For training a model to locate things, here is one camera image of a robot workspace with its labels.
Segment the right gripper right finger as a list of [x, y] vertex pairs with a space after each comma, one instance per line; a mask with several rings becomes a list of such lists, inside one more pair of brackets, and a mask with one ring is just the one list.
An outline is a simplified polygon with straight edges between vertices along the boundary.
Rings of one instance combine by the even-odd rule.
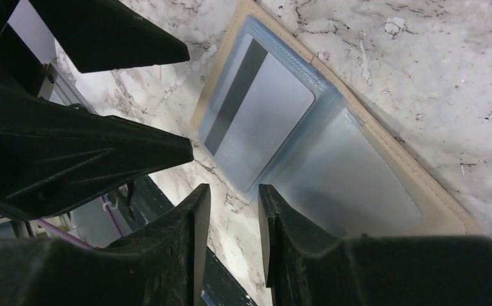
[[258, 213], [275, 305], [492, 305], [490, 238], [338, 238], [268, 184]]

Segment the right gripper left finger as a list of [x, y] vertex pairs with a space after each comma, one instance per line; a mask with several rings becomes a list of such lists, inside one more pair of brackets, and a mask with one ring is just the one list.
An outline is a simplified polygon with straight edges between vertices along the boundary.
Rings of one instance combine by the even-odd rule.
[[0, 240], [0, 305], [200, 305], [211, 190], [104, 249]]

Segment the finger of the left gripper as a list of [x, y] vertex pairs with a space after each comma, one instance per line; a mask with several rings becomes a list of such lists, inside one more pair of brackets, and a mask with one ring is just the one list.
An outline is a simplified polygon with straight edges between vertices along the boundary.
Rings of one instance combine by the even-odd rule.
[[31, 1], [77, 70], [174, 64], [190, 59], [186, 44], [120, 1]]
[[137, 177], [189, 163], [189, 139], [0, 84], [0, 214], [63, 214]]

